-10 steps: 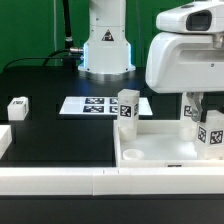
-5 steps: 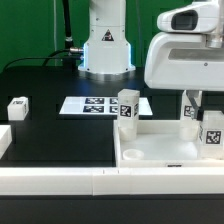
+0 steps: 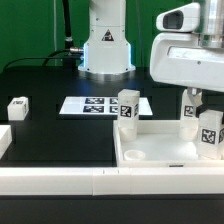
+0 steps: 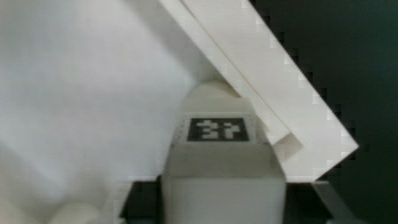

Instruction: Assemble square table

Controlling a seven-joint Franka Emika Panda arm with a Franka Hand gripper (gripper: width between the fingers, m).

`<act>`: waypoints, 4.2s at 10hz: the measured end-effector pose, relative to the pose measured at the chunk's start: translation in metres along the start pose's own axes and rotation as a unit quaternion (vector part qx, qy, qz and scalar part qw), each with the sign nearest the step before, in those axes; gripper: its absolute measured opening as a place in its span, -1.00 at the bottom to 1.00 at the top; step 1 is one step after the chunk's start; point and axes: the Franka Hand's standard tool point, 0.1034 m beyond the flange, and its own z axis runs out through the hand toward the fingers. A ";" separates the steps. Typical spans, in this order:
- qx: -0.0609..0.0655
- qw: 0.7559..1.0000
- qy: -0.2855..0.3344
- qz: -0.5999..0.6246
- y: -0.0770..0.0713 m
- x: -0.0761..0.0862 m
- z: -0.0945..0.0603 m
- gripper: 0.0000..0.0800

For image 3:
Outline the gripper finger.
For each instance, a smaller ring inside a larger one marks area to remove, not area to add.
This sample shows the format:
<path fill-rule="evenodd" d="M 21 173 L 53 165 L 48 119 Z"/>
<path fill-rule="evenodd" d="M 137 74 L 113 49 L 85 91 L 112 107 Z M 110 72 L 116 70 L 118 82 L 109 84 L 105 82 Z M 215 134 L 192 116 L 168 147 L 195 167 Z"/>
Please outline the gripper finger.
<path fill-rule="evenodd" d="M 187 94 L 193 106 L 193 114 L 196 114 L 197 108 L 202 105 L 202 90 L 199 88 L 188 88 Z"/>

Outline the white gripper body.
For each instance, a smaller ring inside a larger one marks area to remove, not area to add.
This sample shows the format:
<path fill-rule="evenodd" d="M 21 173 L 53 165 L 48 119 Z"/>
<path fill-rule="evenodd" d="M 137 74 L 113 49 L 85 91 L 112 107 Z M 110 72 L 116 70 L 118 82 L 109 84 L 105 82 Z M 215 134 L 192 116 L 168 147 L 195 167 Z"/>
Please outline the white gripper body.
<path fill-rule="evenodd" d="M 150 75 L 162 83 L 224 92 L 224 2 L 192 2 L 156 18 Z"/>

